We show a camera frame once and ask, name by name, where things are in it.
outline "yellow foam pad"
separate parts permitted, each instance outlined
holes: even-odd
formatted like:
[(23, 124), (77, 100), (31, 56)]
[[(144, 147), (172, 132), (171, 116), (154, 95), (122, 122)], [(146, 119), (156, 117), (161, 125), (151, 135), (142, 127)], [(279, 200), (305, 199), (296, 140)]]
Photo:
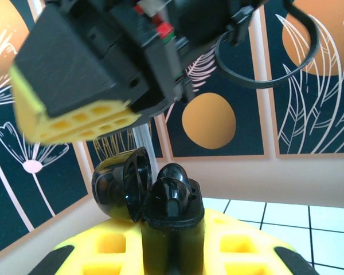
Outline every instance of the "yellow foam pad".
[(141, 117), (128, 107), (129, 101), (98, 100), (60, 117), (51, 118), (15, 64), (11, 66), (9, 75), (17, 125), (27, 141), (32, 143), (94, 140), (101, 135), (127, 127)]
[[(292, 275), (274, 251), (288, 244), (214, 210), (204, 219), (204, 275)], [(66, 245), (75, 248), (57, 275), (144, 275), (140, 223), (110, 219), (56, 249)]]

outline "black cable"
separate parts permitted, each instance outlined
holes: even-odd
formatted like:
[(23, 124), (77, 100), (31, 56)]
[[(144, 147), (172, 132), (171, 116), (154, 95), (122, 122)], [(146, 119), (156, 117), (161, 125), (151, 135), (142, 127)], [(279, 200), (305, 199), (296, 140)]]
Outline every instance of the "black cable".
[(315, 22), (307, 14), (305, 14), (304, 12), (299, 10), (297, 7), (295, 7), (291, 3), (291, 0), (283, 0), (283, 2), (284, 2), (284, 7), (287, 9), (288, 13), (292, 15), (294, 18), (296, 18), (304, 27), (306, 27), (310, 35), (310, 50), (308, 51), (307, 56), (304, 59), (304, 61), (299, 65), (299, 67), (297, 67), (295, 70), (293, 70), (289, 74), (279, 77), (274, 80), (256, 81), (254, 79), (242, 76), (230, 70), (226, 65), (224, 65), (220, 57), (220, 45), (223, 41), (226, 41), (230, 37), (231, 32), (234, 31), (233, 29), (224, 33), (217, 40), (217, 43), (216, 43), (215, 59), (216, 59), (217, 67), (222, 71), (225, 77), (227, 77), (234, 83), (237, 83), (238, 85), (241, 85), (246, 88), (251, 88), (251, 89), (272, 88), (280, 84), (282, 81), (287, 80), (291, 76), (299, 73), (299, 71), (303, 69), (315, 57), (316, 52), (319, 48), (319, 31)]

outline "orange moon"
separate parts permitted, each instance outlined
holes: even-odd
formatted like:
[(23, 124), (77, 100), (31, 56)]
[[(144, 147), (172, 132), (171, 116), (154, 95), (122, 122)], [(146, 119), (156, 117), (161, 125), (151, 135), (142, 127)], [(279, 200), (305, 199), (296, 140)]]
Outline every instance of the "orange moon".
[(9, 0), (0, 0), (0, 85), (8, 74), (15, 51), (19, 50), (28, 33), (27, 26), (13, 4)]
[(182, 125), (193, 142), (213, 150), (227, 145), (233, 139), (236, 117), (223, 97), (216, 93), (203, 93), (186, 106)]
[[(340, 61), (342, 65), (342, 71), (344, 69), (344, 0), (295, 0), (294, 5), (303, 10), (306, 14), (310, 14), (314, 16), (317, 20), (319, 20), (325, 28), (331, 34), (335, 46), (337, 47)], [(310, 39), (308, 37), (307, 31), (305, 28), (291, 15), (288, 15), (286, 18), (290, 23), (292, 23), (299, 31), (300, 34), (306, 39), (307, 43), (309, 43)], [(324, 44), (323, 38), (320, 36), (320, 41), (322, 45)], [(298, 56), (296, 49), (294, 47), (294, 43), (285, 28), (283, 28), (283, 44), (289, 55), (290, 59), (294, 64), (297, 66), (299, 65)], [(334, 49), (330, 44), (330, 52), (331, 54), (334, 53)], [(320, 50), (318, 50), (315, 56), (316, 64), (318, 66), (319, 74), (323, 75), (323, 68), (325, 65), (325, 72), (327, 75), (328, 69), (330, 66), (329, 59), (325, 56), (325, 62), (322, 60), (322, 55)], [(316, 74), (315, 67), (312, 66), (308, 73)], [(338, 74), (338, 67), (334, 65), (331, 69), (331, 75)]]

